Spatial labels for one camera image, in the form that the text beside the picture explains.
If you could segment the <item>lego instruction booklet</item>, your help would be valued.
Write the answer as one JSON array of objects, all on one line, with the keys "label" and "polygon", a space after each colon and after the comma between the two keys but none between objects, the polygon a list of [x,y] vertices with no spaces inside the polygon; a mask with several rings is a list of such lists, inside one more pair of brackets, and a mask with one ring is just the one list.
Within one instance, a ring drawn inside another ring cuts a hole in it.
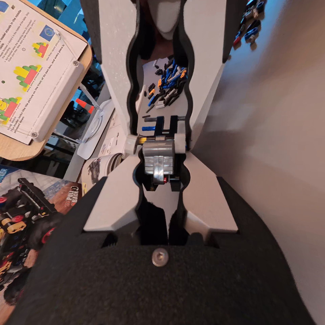
[{"label": "lego instruction booklet", "polygon": [[114,110],[95,152],[86,160],[81,172],[82,196],[101,178],[107,177],[124,160],[126,135]]}]

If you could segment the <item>lego monster truck box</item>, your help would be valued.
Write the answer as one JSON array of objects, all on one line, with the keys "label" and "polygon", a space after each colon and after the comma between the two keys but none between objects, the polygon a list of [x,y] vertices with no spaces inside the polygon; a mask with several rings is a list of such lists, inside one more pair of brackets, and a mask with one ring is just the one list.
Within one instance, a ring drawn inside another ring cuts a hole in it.
[{"label": "lego monster truck box", "polygon": [[79,183],[1,165],[1,305],[16,305],[39,251],[82,197]]}]

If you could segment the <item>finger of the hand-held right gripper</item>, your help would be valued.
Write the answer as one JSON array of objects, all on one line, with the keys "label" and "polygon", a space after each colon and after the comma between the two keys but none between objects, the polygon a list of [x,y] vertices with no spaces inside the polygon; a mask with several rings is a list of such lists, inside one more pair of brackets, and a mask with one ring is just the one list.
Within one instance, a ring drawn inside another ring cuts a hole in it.
[{"label": "finger of the hand-held right gripper", "polygon": [[138,6],[129,0],[100,0],[101,67],[125,134],[137,135]]},{"label": "finger of the hand-held right gripper", "polygon": [[242,19],[242,0],[181,1],[178,38],[188,60],[187,150],[194,148]]}]

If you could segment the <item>orange traffic cone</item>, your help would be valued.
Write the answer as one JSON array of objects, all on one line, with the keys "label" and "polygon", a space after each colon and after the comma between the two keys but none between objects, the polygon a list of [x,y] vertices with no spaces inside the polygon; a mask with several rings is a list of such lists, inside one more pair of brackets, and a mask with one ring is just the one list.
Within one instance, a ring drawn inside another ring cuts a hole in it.
[{"label": "orange traffic cone", "polygon": [[93,105],[90,105],[81,99],[76,99],[76,103],[80,105],[84,110],[86,110],[89,114],[92,114],[95,109]]}]

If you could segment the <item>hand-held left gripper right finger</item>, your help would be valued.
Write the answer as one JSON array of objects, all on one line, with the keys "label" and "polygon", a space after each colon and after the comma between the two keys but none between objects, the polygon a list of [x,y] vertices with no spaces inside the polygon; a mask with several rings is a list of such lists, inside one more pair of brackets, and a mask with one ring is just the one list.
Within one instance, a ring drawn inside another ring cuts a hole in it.
[{"label": "hand-held left gripper right finger", "polygon": [[184,166],[189,172],[189,184],[182,193],[186,232],[201,234],[204,242],[215,232],[237,233],[238,226],[216,174],[191,152],[186,154]]}]

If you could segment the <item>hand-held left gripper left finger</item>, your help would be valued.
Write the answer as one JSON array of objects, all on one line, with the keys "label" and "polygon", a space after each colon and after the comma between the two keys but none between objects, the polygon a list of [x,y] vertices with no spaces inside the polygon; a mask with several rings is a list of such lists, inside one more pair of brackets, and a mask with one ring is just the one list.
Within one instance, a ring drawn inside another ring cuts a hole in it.
[{"label": "hand-held left gripper left finger", "polygon": [[128,156],[108,175],[84,231],[137,231],[140,226],[137,211],[143,199],[143,187],[136,180],[136,168],[140,162],[139,153]]}]

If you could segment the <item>partly built lego model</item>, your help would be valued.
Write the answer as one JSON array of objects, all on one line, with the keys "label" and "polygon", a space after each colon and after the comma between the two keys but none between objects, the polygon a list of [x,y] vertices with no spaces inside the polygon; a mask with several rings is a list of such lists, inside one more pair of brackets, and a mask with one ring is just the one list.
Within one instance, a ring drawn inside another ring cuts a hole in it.
[{"label": "partly built lego model", "polygon": [[171,191],[181,190],[181,164],[187,143],[186,133],[178,132],[178,123],[186,116],[172,115],[168,129],[164,128],[165,117],[144,116],[144,122],[154,126],[143,126],[142,131],[154,131],[152,136],[128,135],[124,145],[125,154],[135,154],[140,147],[140,166],[136,168],[136,180],[147,191],[155,191],[159,185],[170,184]]}]

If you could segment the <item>pile of loose lego pieces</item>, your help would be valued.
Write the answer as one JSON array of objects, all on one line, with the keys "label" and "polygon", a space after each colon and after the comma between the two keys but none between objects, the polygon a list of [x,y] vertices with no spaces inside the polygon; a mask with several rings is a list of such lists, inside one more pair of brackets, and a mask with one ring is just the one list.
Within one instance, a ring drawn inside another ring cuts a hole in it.
[{"label": "pile of loose lego pieces", "polygon": [[187,69],[174,58],[157,59],[143,66],[144,95],[141,103],[143,118],[172,115],[184,116],[187,99],[184,92]]},{"label": "pile of loose lego pieces", "polygon": [[252,48],[256,45],[256,39],[262,29],[262,21],[265,18],[267,0],[250,0],[239,24],[238,32],[233,42],[233,48],[237,50],[242,43],[247,43]]}]

